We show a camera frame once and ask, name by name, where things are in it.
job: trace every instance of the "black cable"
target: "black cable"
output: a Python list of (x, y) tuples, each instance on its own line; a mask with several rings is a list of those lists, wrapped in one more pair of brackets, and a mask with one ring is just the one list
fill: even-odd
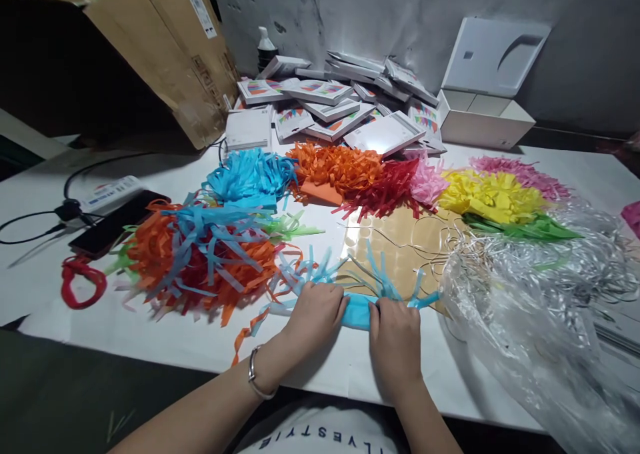
[[(220, 139), (217, 142), (214, 142), (213, 144), (211, 144), (209, 147), (212, 146), (218, 146), (218, 158), (220, 160), (220, 164), (222, 164), (222, 144), (225, 144), (226, 146), (228, 146), (227, 144), (227, 138), (223, 138)], [(105, 159), (104, 161), (100, 161), (100, 162), (96, 162), (93, 164), (90, 164), (88, 166), (84, 166), (80, 169), (78, 169), (77, 171), (73, 172), (72, 174), (70, 174), (70, 176), (68, 176), (67, 180), (65, 181), (65, 185), (63, 187), (62, 190), (62, 194), (65, 198), (65, 200), (70, 200), (71, 198), (69, 197), (69, 188), (71, 187), (71, 182), (78, 177), (80, 174), (82, 174), (83, 172), (86, 172), (90, 169), (93, 169), (94, 167), (98, 167), (104, 164), (108, 164), (110, 162), (114, 162), (114, 161), (119, 161), (121, 159), (130, 159), (132, 157), (140, 157), (140, 156), (144, 156), (144, 155), (149, 155), (149, 154), (154, 154), (151, 152), (144, 152), (144, 153), (136, 153), (136, 154), (126, 154), (126, 155), (122, 155), (122, 156), (117, 156), (117, 157), (112, 157), (110, 159)], [(26, 219), (27, 217), (33, 217), (33, 216), (37, 216), (37, 215), (42, 215), (42, 214), (57, 214), (55, 211), (42, 211), (42, 212), (36, 212), (36, 213), (31, 213), (31, 214), (25, 214), (23, 216), (19, 216), (19, 217), (15, 217), (12, 220), (5, 222), (4, 224), (0, 225), (0, 231), (2, 231), (4, 228), (6, 228), (8, 225), (13, 224), (16, 221), (20, 221), (22, 219)], [(104, 219), (105, 216), (100, 215), (100, 214), (90, 214), (90, 213), (82, 213), (80, 214), (80, 218), (82, 219), (83, 216), (90, 216), (90, 217), (98, 217), (98, 218), (102, 218)], [(95, 225), (95, 222), (90, 222), (89, 225)], [(40, 239), (41, 237), (44, 237), (46, 235), (52, 234), (54, 232), (58, 232), (61, 231), (62, 229), (66, 228), (66, 225), (64, 224), (56, 224), (55, 226), (53, 226), (52, 228), (50, 228), (48, 231), (37, 235), (35, 237), (32, 237), (30, 239), (24, 239), (22, 241), (2, 241), (0, 240), (0, 244), (22, 244), (22, 243), (26, 243), (26, 242), (30, 242), (30, 241), (34, 241), (36, 239)]]
[[(13, 224), (16, 221), (21, 221), (22, 219), (26, 219), (28, 217), (33, 217), (33, 216), (42, 215), (42, 214), (55, 214), (55, 211), (42, 211), (42, 212), (38, 212), (38, 213), (25, 214), (24, 216), (15, 217), (14, 219), (2, 224), (2, 226), (0, 226), (0, 231), (2, 231), (4, 228), (6, 228), (6, 226), (8, 226), (10, 224)], [(22, 243), (25, 243), (25, 242), (35, 241), (36, 239), (40, 239), (41, 237), (44, 237), (46, 235), (53, 234), (54, 232), (62, 231), (65, 227), (66, 226), (64, 224), (56, 224), (55, 226), (50, 228), (47, 232), (44, 232), (44, 233), (42, 233), (40, 235), (37, 235), (35, 237), (32, 237), (30, 239), (23, 239), (22, 241), (2, 241), (2, 240), (0, 240), (0, 244), (22, 244)]]
[(218, 162), (220, 163), (220, 167), (222, 167), (222, 144), (224, 143), (225, 145), (225, 151), (229, 149), (229, 143), (227, 142), (227, 138), (225, 137), (222, 141), (220, 141), (219, 143), (216, 143), (214, 145), (218, 146)]
[(112, 157), (110, 159), (105, 159), (104, 161), (96, 162), (96, 163), (90, 164), (88, 166), (82, 167), (81, 169), (78, 169), (76, 172), (72, 173), (67, 178), (67, 180), (65, 181), (65, 186), (63, 188), (62, 194), (65, 197), (65, 199), (70, 199), (69, 198), (69, 188), (71, 186), (71, 181), (74, 180), (74, 178), (76, 178), (77, 176), (79, 176), (83, 172), (86, 172), (86, 171), (88, 171), (90, 169), (93, 169), (94, 167), (101, 166), (103, 164), (108, 164), (108, 163), (113, 162), (113, 161), (119, 161), (120, 159), (129, 159), (131, 157), (140, 157), (140, 156), (149, 155), (149, 154), (153, 154), (153, 153), (127, 154), (127, 155), (122, 155), (122, 156), (118, 156), (118, 157)]

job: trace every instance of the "gray wall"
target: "gray wall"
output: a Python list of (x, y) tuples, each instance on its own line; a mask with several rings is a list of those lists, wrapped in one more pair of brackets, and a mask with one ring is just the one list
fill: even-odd
[(640, 129), (640, 0), (217, 0), (238, 68), (256, 72), (257, 26), (284, 55), (396, 55), (437, 91), (464, 16), (553, 27), (517, 100), (538, 120)]

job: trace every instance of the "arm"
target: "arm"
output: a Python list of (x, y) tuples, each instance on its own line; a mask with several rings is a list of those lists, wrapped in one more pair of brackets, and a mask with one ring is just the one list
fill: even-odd
[[(255, 356), (255, 385), (273, 392), (299, 363), (322, 346), (349, 302), (331, 284), (307, 283), (285, 328)], [(222, 453), (262, 398), (249, 382), (245, 359), (169, 406), (111, 451), (117, 453)]]
[(436, 408), (420, 368), (420, 314), (402, 302), (369, 305), (371, 360), (413, 453), (461, 454)]

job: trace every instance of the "t-shirt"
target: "t-shirt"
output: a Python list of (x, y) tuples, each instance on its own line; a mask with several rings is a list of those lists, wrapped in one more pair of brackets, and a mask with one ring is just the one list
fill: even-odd
[(274, 429), (268, 421), (252, 429), (237, 454), (399, 452), (382, 424), (360, 409), (299, 407)]

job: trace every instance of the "bottle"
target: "bottle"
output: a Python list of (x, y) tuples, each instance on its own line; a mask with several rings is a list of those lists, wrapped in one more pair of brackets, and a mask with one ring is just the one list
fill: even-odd
[(264, 71), (269, 62), (278, 55), (278, 49), (269, 39), (266, 27), (258, 27), (260, 30), (260, 43), (258, 44), (258, 72)]

